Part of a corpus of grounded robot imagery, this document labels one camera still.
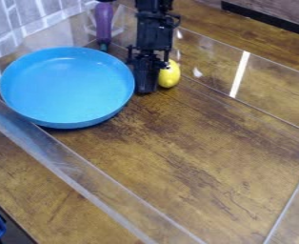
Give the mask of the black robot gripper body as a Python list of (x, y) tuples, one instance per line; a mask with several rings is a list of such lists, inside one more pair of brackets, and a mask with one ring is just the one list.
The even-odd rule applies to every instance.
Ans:
[(158, 69), (170, 65), (174, 33), (180, 25), (180, 15), (174, 14), (175, 0), (135, 0), (138, 33), (136, 45), (130, 45), (127, 62), (147, 60)]

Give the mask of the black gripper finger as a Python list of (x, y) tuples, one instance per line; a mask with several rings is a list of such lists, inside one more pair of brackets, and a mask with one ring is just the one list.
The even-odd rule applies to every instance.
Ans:
[(136, 92), (147, 92), (148, 66), (144, 59), (134, 60), (134, 75), (136, 81)]
[(166, 67), (163, 61), (148, 61), (146, 64), (146, 84), (144, 93), (156, 91), (158, 88), (158, 77), (160, 70)]

